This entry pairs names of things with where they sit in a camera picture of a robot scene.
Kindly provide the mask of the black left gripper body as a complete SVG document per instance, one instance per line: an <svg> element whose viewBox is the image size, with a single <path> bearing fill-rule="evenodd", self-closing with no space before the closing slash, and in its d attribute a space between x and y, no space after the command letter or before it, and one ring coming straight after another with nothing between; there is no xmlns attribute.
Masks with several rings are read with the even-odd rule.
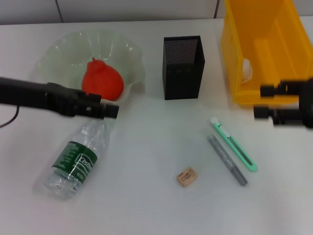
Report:
<svg viewBox="0 0 313 235"><path fill-rule="evenodd" d="M2 77L0 102L73 117L78 111L78 91L55 83L42 84Z"/></svg>

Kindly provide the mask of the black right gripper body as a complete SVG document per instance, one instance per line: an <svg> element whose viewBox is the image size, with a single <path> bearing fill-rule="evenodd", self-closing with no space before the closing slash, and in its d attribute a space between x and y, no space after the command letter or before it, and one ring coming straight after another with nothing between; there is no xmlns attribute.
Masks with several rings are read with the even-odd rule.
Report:
<svg viewBox="0 0 313 235"><path fill-rule="evenodd" d="M298 119L305 127L313 128L313 79L304 81L299 86Z"/></svg>

